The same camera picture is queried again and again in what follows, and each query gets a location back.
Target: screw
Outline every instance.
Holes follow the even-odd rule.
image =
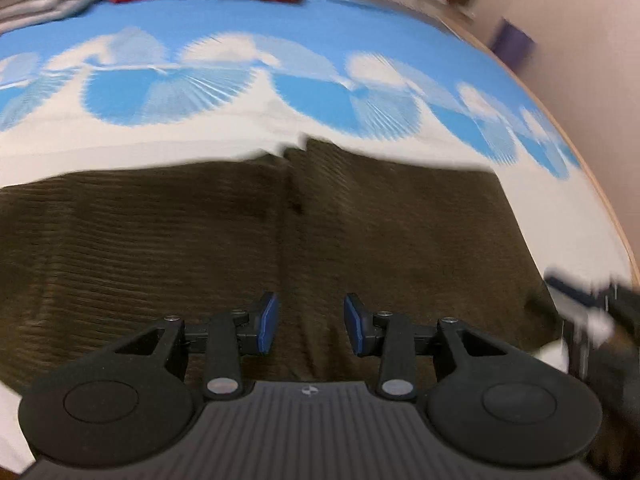
[[[382,390],[388,395],[402,397],[410,394],[414,386],[404,379],[389,379],[382,383]]]
[[[217,377],[207,383],[207,390],[212,394],[232,394],[240,385],[237,381],[228,377]]]

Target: black object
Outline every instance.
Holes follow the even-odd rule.
[[[375,352],[381,317],[388,320],[388,337],[394,317],[402,316],[371,315],[354,294],[344,300],[344,315],[352,348],[361,356],[366,349]],[[406,334],[405,318],[400,319]],[[426,328],[415,331],[422,354],[433,355],[438,378],[428,392],[427,418],[456,449],[485,462],[535,468],[578,456],[594,439],[600,403],[579,380],[451,317],[438,322],[428,341]],[[385,368],[387,359],[398,362],[406,355],[401,337],[386,337],[376,392],[393,398],[393,391],[381,388],[391,380],[399,389],[397,398],[405,399],[415,374],[405,372],[406,365],[395,374]]]
[[[193,418],[193,396],[182,382],[188,354],[205,351],[205,397],[236,398],[243,391],[239,355],[269,351],[276,316],[276,297],[265,293],[252,312],[215,316],[212,337],[202,327],[185,330],[178,316],[158,320],[34,381],[20,402],[20,428],[35,455],[60,463],[110,467],[146,458]]]
[[[640,296],[631,289],[611,283],[590,293],[555,275],[547,276],[545,281],[552,296],[555,289],[579,308],[596,307],[607,311],[633,336],[636,346],[640,344]],[[586,310],[582,317],[586,319]],[[578,321],[565,319],[562,324],[562,338],[569,354],[569,373],[588,384],[604,406],[640,431],[640,349],[594,348],[585,321],[580,320],[580,316],[577,318]]]
[[[640,346],[640,295],[619,283],[611,283],[598,293],[597,301]]]
[[[382,357],[373,392],[244,383],[240,356],[268,352],[275,314],[268,294],[204,326],[170,317],[35,381],[18,418],[39,456],[23,478],[596,478],[578,458],[602,412],[575,378],[453,318],[414,326],[350,294],[354,352]],[[206,354],[199,396],[180,380],[189,352]],[[417,354],[434,359],[428,392]]]

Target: white cloud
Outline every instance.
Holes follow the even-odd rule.
[[[460,84],[458,85],[458,92],[463,103],[473,115],[485,119],[498,119],[502,117],[473,86]]]
[[[546,139],[548,137],[548,133],[546,132],[546,130],[536,120],[533,114],[525,108],[522,109],[522,118],[527,123],[529,130],[535,137],[538,137],[540,139]]]
[[[110,44],[113,38],[114,35],[106,34],[73,46],[62,52],[62,54],[49,59],[45,68],[48,70],[64,70],[74,66],[81,66],[91,56],[97,56],[100,63],[112,64],[114,59]]]
[[[0,85],[29,79],[36,72],[39,59],[35,52],[24,52],[0,59]]]
[[[261,59],[261,52],[247,34],[221,34],[195,41],[180,54],[183,63],[242,62]]]
[[[397,88],[406,86],[404,78],[382,56],[360,53],[347,62],[347,72],[362,83],[382,83]]]

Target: logo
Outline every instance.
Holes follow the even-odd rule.
[[[307,397],[313,397],[314,395],[316,395],[320,390],[318,390],[315,386],[313,386],[312,384],[308,384],[307,386],[305,386],[304,388],[302,388],[300,390],[303,394],[305,394]]]

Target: cloud pattern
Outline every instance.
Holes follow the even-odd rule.
[[[414,67],[375,52],[352,52],[344,66],[282,38],[227,32],[172,53],[135,27],[97,36],[49,59],[0,60],[0,132],[23,120],[86,67],[81,103],[121,126],[169,124],[219,110],[245,94],[258,70],[296,112],[345,135],[398,140],[422,127],[426,106],[461,142],[497,164],[517,146],[550,174],[567,178],[579,161],[539,110],[511,110],[460,82],[454,91]]]
[[[18,124],[58,92],[75,70],[37,73],[38,55],[17,54],[0,60],[0,132]]]

